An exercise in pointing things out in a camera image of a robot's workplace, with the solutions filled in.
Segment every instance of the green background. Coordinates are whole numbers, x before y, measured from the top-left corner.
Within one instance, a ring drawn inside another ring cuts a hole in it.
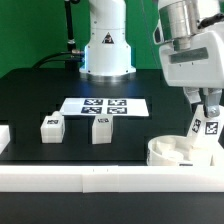
[[[159,68],[152,33],[157,6],[151,0],[126,0],[127,42],[138,69]],[[89,3],[72,5],[74,34],[79,49],[89,41]],[[0,1],[0,77],[14,68],[31,67],[41,58],[67,50],[64,0]]]

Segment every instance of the white block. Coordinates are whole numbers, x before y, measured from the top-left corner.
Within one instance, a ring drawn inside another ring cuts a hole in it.
[[[111,143],[113,134],[113,115],[98,115],[92,126],[92,143]]]
[[[0,154],[10,141],[9,126],[0,125]]]
[[[65,133],[65,121],[60,112],[46,116],[41,126],[43,143],[61,143]]]

